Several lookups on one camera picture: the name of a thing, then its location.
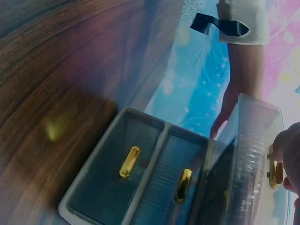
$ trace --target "person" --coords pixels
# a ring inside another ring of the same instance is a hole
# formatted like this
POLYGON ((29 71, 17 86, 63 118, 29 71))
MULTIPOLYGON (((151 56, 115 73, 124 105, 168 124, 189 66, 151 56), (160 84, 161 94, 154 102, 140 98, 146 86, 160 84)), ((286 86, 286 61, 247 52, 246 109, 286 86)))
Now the person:
MULTIPOLYGON (((220 34, 220 41, 227 43, 231 71, 221 111, 211 127, 211 138, 216 137, 222 124, 228 120, 241 93, 262 98, 265 72, 263 46, 269 41, 268 16, 264 6, 264 0, 220 0, 217 4, 220 19, 240 21, 249 27, 251 33, 245 37, 220 34)), ((273 150, 276 160, 284 164, 287 175, 284 188, 300 195, 300 122, 276 137, 273 150)), ((299 198, 294 205, 294 225, 300 225, 299 198)))

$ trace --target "blue fabric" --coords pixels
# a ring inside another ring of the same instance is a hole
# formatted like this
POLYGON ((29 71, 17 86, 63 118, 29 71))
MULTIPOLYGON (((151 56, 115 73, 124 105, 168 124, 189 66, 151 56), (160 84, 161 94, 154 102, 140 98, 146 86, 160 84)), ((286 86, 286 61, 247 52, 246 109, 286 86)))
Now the blue fabric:
MULTIPOLYGON (((202 12, 217 16, 216 3, 202 12)), ((189 26, 179 23, 165 78, 145 111, 208 136, 229 81, 227 46, 219 43, 216 27, 206 36, 189 26)))

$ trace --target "hand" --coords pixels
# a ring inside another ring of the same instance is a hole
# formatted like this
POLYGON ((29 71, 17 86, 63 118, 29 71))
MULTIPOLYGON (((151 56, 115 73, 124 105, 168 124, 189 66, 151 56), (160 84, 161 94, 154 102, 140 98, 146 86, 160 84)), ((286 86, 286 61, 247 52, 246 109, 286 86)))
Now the hand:
POLYGON ((211 127, 210 138, 215 138, 222 124, 229 119, 229 116, 231 115, 240 94, 243 93, 249 96, 253 96, 257 99, 261 99, 261 85, 252 85, 249 82, 246 83, 246 85, 242 84, 243 82, 239 81, 229 82, 228 87, 224 93, 221 112, 211 127))
MULTIPOLYGON (((284 188, 300 194, 300 122, 281 132, 274 140, 273 150, 275 159, 283 161, 287 177, 284 188)), ((294 224, 300 224, 300 200, 294 203, 296 211, 294 224)))

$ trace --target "finger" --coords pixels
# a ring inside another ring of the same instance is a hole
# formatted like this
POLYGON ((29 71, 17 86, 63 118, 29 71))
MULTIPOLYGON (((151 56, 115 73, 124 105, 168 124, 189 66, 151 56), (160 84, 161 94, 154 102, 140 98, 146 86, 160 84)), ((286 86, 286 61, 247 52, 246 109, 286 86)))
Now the finger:
POLYGON ((297 208, 299 206, 299 203, 300 203, 300 198, 297 198, 294 203, 295 208, 297 208))
POLYGON ((287 130, 278 134, 273 143, 274 157, 276 161, 283 160, 283 149, 291 136, 300 130, 300 122, 291 125, 287 130))
POLYGON ((288 191, 296 193, 295 189, 293 188, 293 186, 291 185, 291 183, 287 177, 283 181, 283 187, 288 191))
POLYGON ((222 110, 220 112, 220 114, 217 116, 214 124, 211 127, 210 130, 210 138, 214 139, 217 136, 218 130, 220 129, 220 127, 222 126, 222 124, 228 120, 229 116, 226 115, 226 113, 224 113, 222 110))
POLYGON ((284 145, 283 163, 286 175, 295 189, 300 194, 300 130, 292 132, 284 145))

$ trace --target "plastic storage box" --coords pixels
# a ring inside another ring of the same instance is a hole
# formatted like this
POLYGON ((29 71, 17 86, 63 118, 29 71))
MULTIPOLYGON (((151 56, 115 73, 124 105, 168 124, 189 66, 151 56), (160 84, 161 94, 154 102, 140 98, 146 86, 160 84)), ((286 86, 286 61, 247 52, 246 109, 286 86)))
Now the plastic storage box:
POLYGON ((59 204, 73 225, 282 225, 280 110, 241 95, 218 141, 134 109, 112 122, 59 204))

